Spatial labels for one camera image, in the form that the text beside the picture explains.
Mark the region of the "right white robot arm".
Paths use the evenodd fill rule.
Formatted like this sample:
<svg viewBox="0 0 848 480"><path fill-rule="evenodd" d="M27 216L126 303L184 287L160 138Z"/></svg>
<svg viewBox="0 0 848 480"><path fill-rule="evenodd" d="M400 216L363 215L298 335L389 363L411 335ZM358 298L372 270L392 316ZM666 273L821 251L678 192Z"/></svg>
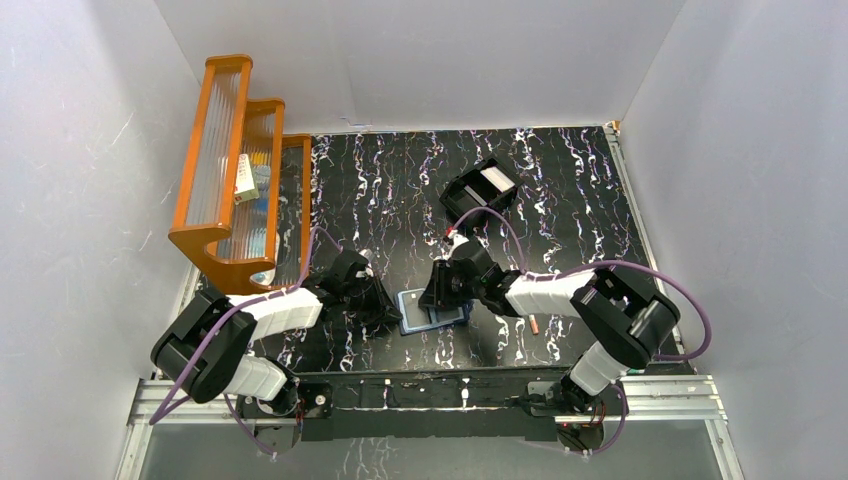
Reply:
<svg viewBox="0 0 848 480"><path fill-rule="evenodd" d="M638 264L606 261L563 276L522 273L501 268L479 242L465 241L434 262L419 305L447 310L476 300L498 316L579 317L595 342L555 392L571 411L587 414L603 390L651 362L680 320L678 307L643 279L645 272Z"/></svg>

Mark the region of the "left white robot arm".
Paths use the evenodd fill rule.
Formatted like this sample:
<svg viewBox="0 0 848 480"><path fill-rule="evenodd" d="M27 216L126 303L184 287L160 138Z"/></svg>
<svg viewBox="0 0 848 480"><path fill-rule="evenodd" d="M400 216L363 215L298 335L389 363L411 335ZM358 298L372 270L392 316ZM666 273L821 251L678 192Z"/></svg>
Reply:
<svg viewBox="0 0 848 480"><path fill-rule="evenodd" d="M225 295L214 287L194 295L155 342L150 358L198 404L220 395L252 397L275 416L294 411L299 381L278 361L248 354L259 339L314 327L334 314L366 323L396 323L399 309L362 253L344 249L297 288Z"/></svg>

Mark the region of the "blue leather card holder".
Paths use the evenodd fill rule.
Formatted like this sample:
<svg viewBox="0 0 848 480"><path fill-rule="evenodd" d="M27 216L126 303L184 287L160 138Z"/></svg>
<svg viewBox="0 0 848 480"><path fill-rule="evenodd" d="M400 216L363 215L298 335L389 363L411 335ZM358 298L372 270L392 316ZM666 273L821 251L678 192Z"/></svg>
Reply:
<svg viewBox="0 0 848 480"><path fill-rule="evenodd" d="M454 309L426 309L430 314L431 326L424 331L415 332L409 335L436 330L442 327L451 327L456 324L467 323L471 318L473 304L471 302L467 302L463 306ZM399 330L402 336L409 336L402 334L400 322Z"/></svg>

